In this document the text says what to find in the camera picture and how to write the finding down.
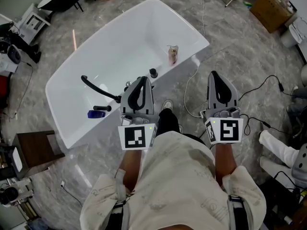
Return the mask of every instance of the marble floor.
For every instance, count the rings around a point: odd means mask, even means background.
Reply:
[[[1,128],[8,143],[12,142],[16,133],[57,130],[47,103],[45,86],[73,52],[72,30],[75,30],[79,46],[106,23],[142,1],[82,0],[83,13],[72,7],[66,12],[53,15],[52,25],[44,28],[36,40],[42,51],[40,62],[34,64],[27,56],[24,58],[24,61],[33,64],[34,72],[18,114],[10,122],[7,117],[2,117]],[[285,48],[278,33],[269,34],[241,0],[234,1],[227,8],[223,0],[204,0],[204,32],[202,0],[161,1],[189,21],[200,33],[204,33],[210,42],[206,58],[187,89],[187,106],[194,114],[205,108],[207,78],[212,70],[225,75],[235,85],[239,96],[258,87],[271,74],[278,76],[286,92],[301,84],[303,61],[297,50]],[[201,119],[189,116],[183,104],[186,82],[194,72],[195,69],[188,69],[176,76],[175,82],[166,83],[163,94],[155,96],[155,104],[161,106],[166,99],[173,100],[174,113],[184,132],[199,136],[205,129],[204,124]],[[21,100],[30,73],[31,69],[24,64],[12,77],[10,106],[6,110],[11,116]],[[277,80],[270,78],[261,90],[244,96],[240,107],[242,113],[287,131],[286,107],[290,101],[288,96],[279,92]],[[255,181],[261,183],[268,175],[259,166],[260,156],[278,160],[258,143],[258,132],[264,127],[255,120],[251,120],[250,127],[250,135],[243,136],[240,144],[233,145],[233,151],[237,164],[246,166]],[[281,140],[287,140],[285,135],[275,130],[270,132]],[[75,199],[61,189],[62,180],[65,181],[66,189],[84,202],[101,173],[115,173],[123,152],[115,127],[110,128],[110,133],[110,136],[101,138],[96,144],[73,149],[66,149],[57,134],[59,147],[66,157],[55,162],[49,170],[31,176],[35,195],[30,202],[51,228],[80,229],[81,208]]]

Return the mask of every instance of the white bathtub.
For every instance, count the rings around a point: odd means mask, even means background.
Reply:
[[[168,45],[179,46],[173,66],[168,62]],[[87,87],[82,75],[101,89],[121,95],[126,82],[149,76],[151,68],[158,72],[158,78],[150,78],[155,82],[208,45],[193,26],[160,0],[144,1],[105,25],[68,57],[46,85],[48,103],[66,147],[88,143],[97,136],[97,125],[120,107]],[[110,105],[112,111],[105,118],[88,119],[87,112],[94,105]]]

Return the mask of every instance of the person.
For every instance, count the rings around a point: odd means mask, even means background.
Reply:
[[[13,33],[11,28],[13,22],[0,25],[0,51],[6,50],[9,45],[15,45],[25,52],[35,63],[38,63],[41,57],[38,45],[29,46],[17,33]]]
[[[98,178],[82,207],[83,230],[121,229],[127,222],[131,230],[228,230],[228,195],[247,202],[251,227],[260,228],[264,195],[246,168],[236,165],[231,145],[217,144],[214,158],[199,138],[179,132],[172,110],[167,100],[153,147],[142,162],[140,150],[126,151],[115,178]],[[120,213],[114,205],[123,195],[126,208]]]

